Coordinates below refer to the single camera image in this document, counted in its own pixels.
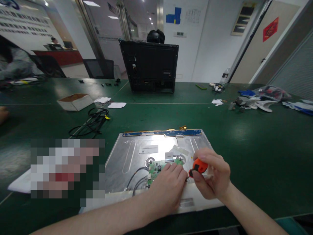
person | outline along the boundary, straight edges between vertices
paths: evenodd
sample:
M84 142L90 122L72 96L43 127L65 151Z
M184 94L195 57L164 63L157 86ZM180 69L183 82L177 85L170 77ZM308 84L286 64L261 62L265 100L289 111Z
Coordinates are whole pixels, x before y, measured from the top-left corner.
M147 36L147 42L161 43L165 42L165 35L161 30L151 30Z
M63 46L63 45L61 45L60 43L59 43L59 41L56 39L56 38L54 38L54 37L52 37L51 38L51 44L58 44L58 45L60 45L64 50L67 50L67 48L65 47L65 46Z
M213 167L205 179L193 171L195 184L205 199L218 198L234 214L247 234L287 234L230 181L230 167L221 155L204 148L193 159ZM150 189L125 201L80 214L42 228L33 234L124 234L174 213L180 203L187 172L183 166L166 164Z
M6 107L0 106L0 125L2 125L9 117L9 111Z
M0 35L0 80L44 75L28 53Z

red decoration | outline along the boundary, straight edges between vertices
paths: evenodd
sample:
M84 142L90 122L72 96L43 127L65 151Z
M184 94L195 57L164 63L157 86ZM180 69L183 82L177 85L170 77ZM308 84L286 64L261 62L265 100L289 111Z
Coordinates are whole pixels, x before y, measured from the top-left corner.
M278 17L270 23L265 29L263 29L263 42L268 40L278 29Z

black hair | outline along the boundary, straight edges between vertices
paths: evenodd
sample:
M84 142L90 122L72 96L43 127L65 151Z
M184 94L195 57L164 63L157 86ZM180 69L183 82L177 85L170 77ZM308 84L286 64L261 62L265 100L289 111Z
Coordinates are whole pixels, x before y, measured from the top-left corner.
M10 50L10 47L19 48L17 45L0 35L0 55L2 55L8 63L11 63L13 61L12 52Z
M147 42L161 43L165 42L165 35L161 30L151 30L147 36Z

green object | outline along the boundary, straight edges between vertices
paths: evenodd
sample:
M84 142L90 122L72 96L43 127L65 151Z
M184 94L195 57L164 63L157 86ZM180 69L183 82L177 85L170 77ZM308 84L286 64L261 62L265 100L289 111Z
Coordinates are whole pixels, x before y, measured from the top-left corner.
M40 85L15 86L0 93L0 106L11 112L0 126L0 201L8 185L35 164L30 157L30 139L68 138L68 131L83 125L88 111L64 111L57 100L74 93L86 93L92 99L111 97L126 102L121 109L110 109L98 138L105 138L105 151L93 157L81 182L68 191L70 199L31 199L28 194L13 193L0 206L1 234L30 234L37 229L76 215L90 195L98 172L104 172L119 133L140 130L203 129L214 150L231 167L231 181L272 218L313 213L313 122L312 117L282 105L272 105L272 113L260 109L230 112L228 105L216 107L213 99L235 100L238 90L254 90L261 84L227 84L225 92L199 92L195 83L177 82L174 94L132 93L127 80L120 86L104 86L105 79L49 78ZM293 96L291 102L298 101ZM184 115L187 110L191 115ZM196 233L238 225L226 207L172 215L159 219L132 234Z
M199 88L202 89L202 90L206 90L206 89L207 89L207 87L204 87L204 86L199 85L199 84L196 84L196 86L199 87Z
M179 159L175 159L173 162L169 162L170 164L176 163L176 164L180 164L183 165L183 162ZM149 170L149 174L151 174L151 179L148 180L148 187L150 187L150 185L152 184L152 182L156 179L156 177L158 176L158 174L162 171L163 167L166 165L167 163L165 162L165 160L161 160L161 161L155 161L152 162L150 164L150 170Z

plastic bag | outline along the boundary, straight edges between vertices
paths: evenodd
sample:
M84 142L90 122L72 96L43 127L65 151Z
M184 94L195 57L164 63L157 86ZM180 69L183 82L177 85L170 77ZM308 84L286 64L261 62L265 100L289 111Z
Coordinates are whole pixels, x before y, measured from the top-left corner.
M280 87L267 85L253 90L256 96L267 97L274 101L288 100L291 98L291 95L281 89Z

